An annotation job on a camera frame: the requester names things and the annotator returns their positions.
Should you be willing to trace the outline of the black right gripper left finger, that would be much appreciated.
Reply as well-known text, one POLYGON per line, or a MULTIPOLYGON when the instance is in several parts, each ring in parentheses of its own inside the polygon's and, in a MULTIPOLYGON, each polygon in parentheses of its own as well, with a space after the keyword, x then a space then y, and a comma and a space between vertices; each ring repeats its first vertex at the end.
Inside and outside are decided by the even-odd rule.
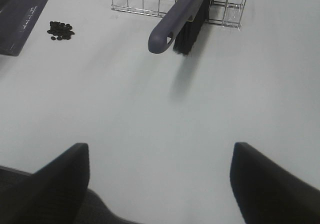
POLYGON ((90 179, 89 147, 76 143, 0 192, 2 224, 72 224, 90 179))

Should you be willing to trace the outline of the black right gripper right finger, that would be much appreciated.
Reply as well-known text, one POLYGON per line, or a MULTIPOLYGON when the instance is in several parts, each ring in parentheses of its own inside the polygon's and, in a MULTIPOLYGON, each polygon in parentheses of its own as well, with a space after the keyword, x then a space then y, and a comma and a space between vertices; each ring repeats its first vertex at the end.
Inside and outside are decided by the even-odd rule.
POLYGON ((230 185, 246 224, 318 224, 320 191, 246 142, 237 142, 230 185))

